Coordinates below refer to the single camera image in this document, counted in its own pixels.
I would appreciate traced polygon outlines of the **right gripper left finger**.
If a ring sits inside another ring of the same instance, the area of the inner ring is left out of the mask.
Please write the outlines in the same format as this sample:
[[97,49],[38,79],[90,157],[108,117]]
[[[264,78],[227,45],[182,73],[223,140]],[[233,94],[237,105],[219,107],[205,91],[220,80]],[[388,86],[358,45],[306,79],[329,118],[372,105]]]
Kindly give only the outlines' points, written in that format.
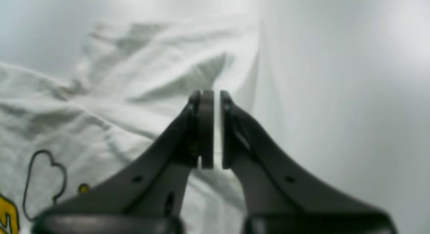
[[150,147],[103,183],[43,211],[34,234],[182,234],[189,174],[214,166],[214,92],[192,93]]

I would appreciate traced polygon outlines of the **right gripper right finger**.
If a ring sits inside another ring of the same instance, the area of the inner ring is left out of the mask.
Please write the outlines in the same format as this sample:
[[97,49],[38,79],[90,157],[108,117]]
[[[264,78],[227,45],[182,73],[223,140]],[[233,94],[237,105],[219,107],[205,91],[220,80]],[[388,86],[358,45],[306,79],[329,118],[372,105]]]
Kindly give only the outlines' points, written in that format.
[[325,183],[220,92],[222,165],[245,199],[243,234],[396,234],[390,215]]

